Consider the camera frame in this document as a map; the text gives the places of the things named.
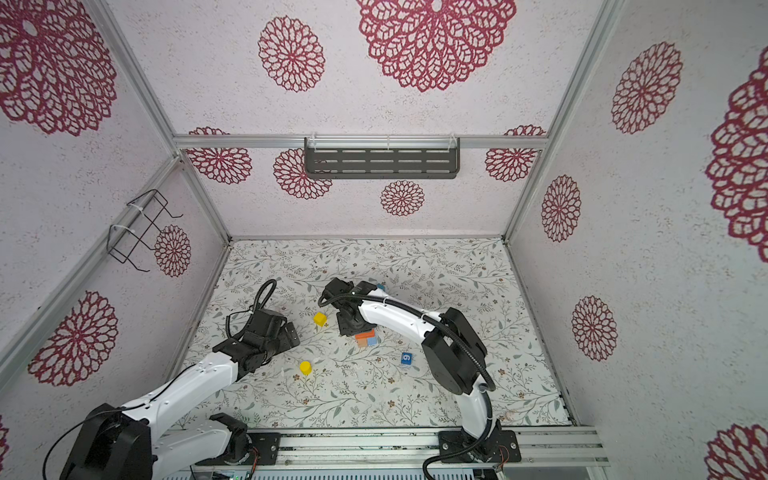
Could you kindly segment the yellow wooden cube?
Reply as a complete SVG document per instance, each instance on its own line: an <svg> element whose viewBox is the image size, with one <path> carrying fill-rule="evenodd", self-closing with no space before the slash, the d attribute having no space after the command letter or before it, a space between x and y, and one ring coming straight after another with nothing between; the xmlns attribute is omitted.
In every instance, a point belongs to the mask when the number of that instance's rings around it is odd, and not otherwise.
<svg viewBox="0 0 768 480"><path fill-rule="evenodd" d="M328 317L326 314L318 312L313 316L313 322L319 327L324 327L328 323Z"/></svg>

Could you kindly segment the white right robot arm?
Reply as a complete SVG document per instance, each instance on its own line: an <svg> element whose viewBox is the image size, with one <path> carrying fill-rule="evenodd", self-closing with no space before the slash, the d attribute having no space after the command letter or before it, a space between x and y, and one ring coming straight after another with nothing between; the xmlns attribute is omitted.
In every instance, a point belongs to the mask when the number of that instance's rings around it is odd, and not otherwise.
<svg viewBox="0 0 768 480"><path fill-rule="evenodd" d="M387 328L420 345L434 380L455 398L461 430L444 432L438 460L445 463L509 461L510 437L493 412L496 384L487 370L487 348L464 314L449 308L428 312L399 301L382 288L332 279L318 305L337 310L340 334Z"/></svg>

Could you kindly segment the orange wooden block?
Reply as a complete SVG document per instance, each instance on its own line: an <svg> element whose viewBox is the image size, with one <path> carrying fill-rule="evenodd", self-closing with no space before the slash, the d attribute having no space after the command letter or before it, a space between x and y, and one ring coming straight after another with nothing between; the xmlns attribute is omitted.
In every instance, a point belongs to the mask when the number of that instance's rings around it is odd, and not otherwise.
<svg viewBox="0 0 768 480"><path fill-rule="evenodd" d="M373 338L373 337L375 337L375 329L371 329L371 330L368 330L368 331L365 331L365 332L358 333L358 334L354 335L354 338L357 339L357 340L359 340L359 339L368 339L368 338Z"/></svg>

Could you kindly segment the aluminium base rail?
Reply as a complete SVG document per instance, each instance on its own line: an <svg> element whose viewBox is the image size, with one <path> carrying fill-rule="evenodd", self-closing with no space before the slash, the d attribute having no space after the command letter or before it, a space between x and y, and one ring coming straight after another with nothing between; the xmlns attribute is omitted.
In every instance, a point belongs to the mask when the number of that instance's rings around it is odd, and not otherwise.
<svg viewBox="0 0 768 480"><path fill-rule="evenodd" d="M252 429L256 436L278 434L278 445L259 447L268 470L416 469L446 450L442 432L457 427ZM607 450L593 427L505 427L506 445L496 447L489 462L472 461L466 468L608 467Z"/></svg>

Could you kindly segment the yellow wooden cylinder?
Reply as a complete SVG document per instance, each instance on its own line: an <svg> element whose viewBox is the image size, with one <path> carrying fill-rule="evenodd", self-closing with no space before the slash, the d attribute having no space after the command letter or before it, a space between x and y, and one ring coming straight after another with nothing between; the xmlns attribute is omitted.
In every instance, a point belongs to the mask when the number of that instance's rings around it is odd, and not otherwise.
<svg viewBox="0 0 768 480"><path fill-rule="evenodd" d="M309 361L303 361L299 365L299 369L301 373L305 376L308 376L312 373L313 367Z"/></svg>

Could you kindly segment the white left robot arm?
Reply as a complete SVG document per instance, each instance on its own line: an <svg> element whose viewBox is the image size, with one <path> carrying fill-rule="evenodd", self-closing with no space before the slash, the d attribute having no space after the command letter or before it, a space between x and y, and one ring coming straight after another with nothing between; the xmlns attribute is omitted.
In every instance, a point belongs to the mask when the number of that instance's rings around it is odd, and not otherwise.
<svg viewBox="0 0 768 480"><path fill-rule="evenodd" d="M202 401L299 346L292 322L272 310L252 313L227 338L172 380L120 407L102 404L74 430L63 479L163 479L201 461L239 465L253 454L247 425L217 413L187 429L172 427Z"/></svg>

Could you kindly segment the dark grey wall shelf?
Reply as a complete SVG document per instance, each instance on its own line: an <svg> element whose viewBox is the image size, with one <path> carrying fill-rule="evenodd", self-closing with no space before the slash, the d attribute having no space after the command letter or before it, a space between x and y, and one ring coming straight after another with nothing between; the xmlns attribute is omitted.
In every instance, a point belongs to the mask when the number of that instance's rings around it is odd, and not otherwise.
<svg viewBox="0 0 768 480"><path fill-rule="evenodd" d="M313 180L446 180L460 170L456 137L400 142L304 140L304 171Z"/></svg>

